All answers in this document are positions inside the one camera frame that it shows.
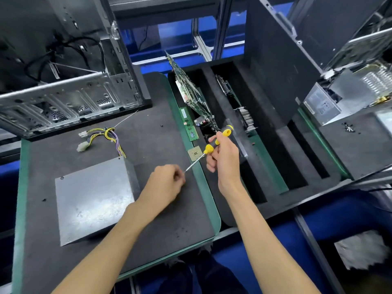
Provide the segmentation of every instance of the person's right hand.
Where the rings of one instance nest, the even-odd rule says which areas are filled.
[[[207,169],[211,172],[218,170],[218,187],[222,195],[229,199],[233,191],[242,187],[239,177],[239,154],[237,146],[222,132],[208,139],[211,142],[215,137],[220,142],[212,154],[207,156]]]

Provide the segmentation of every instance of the forearm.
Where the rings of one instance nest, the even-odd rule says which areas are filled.
[[[316,286],[276,238],[243,187],[229,202],[253,271],[264,294],[319,294]]]
[[[135,202],[108,235],[56,287],[53,294],[108,294],[143,228],[150,222]]]

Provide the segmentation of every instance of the hand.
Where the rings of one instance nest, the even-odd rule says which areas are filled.
[[[153,220],[177,197],[184,183],[185,175],[178,165],[158,166],[136,202],[142,204],[146,212],[152,212]]]
[[[208,139],[217,138],[220,142],[212,154],[207,156],[207,169],[215,172],[218,169],[218,187],[222,195],[228,200],[234,190],[242,187],[239,177],[239,154],[237,146],[221,132]]]

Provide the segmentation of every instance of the white connector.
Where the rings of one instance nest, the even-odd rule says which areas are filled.
[[[78,145],[78,148],[76,149],[77,152],[84,152],[86,148],[88,148],[90,144],[87,141],[82,142],[81,144]]]
[[[84,138],[84,137],[87,137],[87,136],[88,136],[88,133],[87,133],[87,131],[83,131],[83,132],[80,132],[78,135],[79,135],[80,137]]]

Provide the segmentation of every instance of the screwdriver shaft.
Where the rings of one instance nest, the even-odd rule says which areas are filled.
[[[199,158],[197,158],[197,160],[196,160],[195,162],[193,162],[193,163],[184,171],[184,173],[187,172],[189,169],[191,169],[192,166],[195,165],[197,162],[199,162],[199,160],[200,160],[201,158],[203,158],[203,157],[205,157],[205,154],[202,154]]]

